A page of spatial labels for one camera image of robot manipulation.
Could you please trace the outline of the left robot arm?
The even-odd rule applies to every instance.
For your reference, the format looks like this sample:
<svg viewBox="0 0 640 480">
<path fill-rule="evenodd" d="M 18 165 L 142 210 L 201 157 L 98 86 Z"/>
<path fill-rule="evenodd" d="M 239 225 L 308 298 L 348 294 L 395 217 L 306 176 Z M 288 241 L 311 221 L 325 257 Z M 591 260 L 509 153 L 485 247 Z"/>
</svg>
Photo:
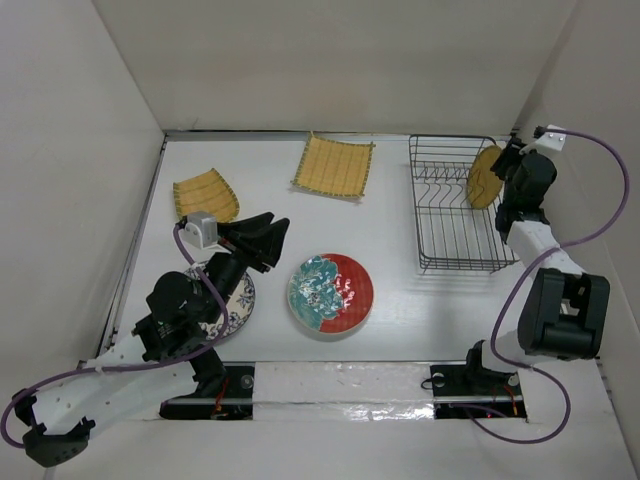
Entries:
<svg viewBox="0 0 640 480">
<path fill-rule="evenodd" d="M 2 427 L 2 439 L 51 468 L 153 404 L 222 391 L 227 373 L 214 346 L 230 325 L 229 299 L 247 270 L 277 265 L 289 225 L 271 212 L 231 223 L 204 212 L 182 217 L 172 235 L 188 272 L 163 274 L 146 298 L 148 314 L 103 354 L 17 392 L 1 422 L 15 416 L 27 430 L 15 440 Z M 203 326 L 216 320 L 221 331 L 210 337 Z"/>
</svg>

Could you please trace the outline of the red and teal floral plate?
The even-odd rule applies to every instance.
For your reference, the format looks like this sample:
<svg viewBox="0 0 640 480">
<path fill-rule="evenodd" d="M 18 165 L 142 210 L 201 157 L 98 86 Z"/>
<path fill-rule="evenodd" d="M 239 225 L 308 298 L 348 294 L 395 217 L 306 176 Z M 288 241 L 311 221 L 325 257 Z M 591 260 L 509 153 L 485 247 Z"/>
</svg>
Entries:
<svg viewBox="0 0 640 480">
<path fill-rule="evenodd" d="M 360 262 L 344 254 L 322 253 L 297 267 L 285 297 L 304 333 L 338 339 L 366 324 L 373 311 L 375 290 L 371 275 Z"/>
</svg>

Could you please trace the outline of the round yellow woven plate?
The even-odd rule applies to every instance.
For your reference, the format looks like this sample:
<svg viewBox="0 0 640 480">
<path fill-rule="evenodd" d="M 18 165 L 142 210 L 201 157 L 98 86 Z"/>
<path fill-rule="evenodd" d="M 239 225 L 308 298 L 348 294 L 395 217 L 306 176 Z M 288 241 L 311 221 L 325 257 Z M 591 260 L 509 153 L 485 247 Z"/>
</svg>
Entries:
<svg viewBox="0 0 640 480">
<path fill-rule="evenodd" d="M 489 145 L 476 156 L 467 178 L 467 199 L 473 209 L 489 207 L 499 196 L 503 181 L 491 170 L 502 149 Z"/>
</svg>

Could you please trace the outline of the blue and white floral plate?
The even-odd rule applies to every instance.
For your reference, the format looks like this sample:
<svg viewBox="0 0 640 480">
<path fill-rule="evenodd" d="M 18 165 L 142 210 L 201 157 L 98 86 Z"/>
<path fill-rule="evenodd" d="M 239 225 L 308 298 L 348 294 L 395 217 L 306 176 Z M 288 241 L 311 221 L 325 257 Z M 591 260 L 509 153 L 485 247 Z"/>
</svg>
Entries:
<svg viewBox="0 0 640 480">
<path fill-rule="evenodd" d="M 201 329 L 206 333 L 206 340 L 224 340 L 237 333 L 253 313 L 255 301 L 254 281 L 249 273 L 245 272 L 226 304 L 229 316 L 227 324 L 224 324 L 222 313 L 215 321 L 207 317 L 200 323 Z"/>
</svg>

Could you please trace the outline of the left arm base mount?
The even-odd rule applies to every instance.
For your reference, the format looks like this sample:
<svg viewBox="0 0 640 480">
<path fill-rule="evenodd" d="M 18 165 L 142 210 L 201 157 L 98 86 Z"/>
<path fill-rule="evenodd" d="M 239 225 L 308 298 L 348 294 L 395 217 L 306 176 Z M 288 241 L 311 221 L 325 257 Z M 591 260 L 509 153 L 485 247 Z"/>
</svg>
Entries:
<svg viewBox="0 0 640 480">
<path fill-rule="evenodd" d="M 253 419 L 254 363 L 225 365 L 226 379 L 211 394 L 195 392 L 161 404 L 165 420 L 243 421 Z"/>
</svg>

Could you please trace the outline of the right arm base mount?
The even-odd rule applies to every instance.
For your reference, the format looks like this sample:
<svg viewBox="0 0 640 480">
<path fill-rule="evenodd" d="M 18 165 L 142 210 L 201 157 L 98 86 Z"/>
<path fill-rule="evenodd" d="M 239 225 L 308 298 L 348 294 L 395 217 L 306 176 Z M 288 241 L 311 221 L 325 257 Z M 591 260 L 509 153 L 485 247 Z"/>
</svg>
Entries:
<svg viewBox="0 0 640 480">
<path fill-rule="evenodd" d="M 432 392 L 434 416 L 438 420 L 527 418 L 515 373 L 469 380 L 463 364 L 433 364 L 421 387 Z"/>
</svg>

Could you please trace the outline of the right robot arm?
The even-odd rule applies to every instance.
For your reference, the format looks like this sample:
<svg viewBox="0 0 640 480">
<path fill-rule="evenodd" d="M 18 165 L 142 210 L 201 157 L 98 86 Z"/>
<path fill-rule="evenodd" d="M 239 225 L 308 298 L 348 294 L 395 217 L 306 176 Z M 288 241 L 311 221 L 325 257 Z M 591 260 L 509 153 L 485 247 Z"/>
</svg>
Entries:
<svg viewBox="0 0 640 480">
<path fill-rule="evenodd" d="M 496 157 L 476 159 L 476 181 L 496 180 L 503 196 L 495 227 L 532 281 L 516 329 L 492 332 L 467 353 L 462 381 L 474 393 L 506 383 L 520 368 L 545 359 L 589 360 L 600 350 L 609 281 L 574 262 L 552 232 L 542 203 L 557 178 L 551 159 L 564 146 L 560 130 L 530 144 L 512 137 Z"/>
</svg>

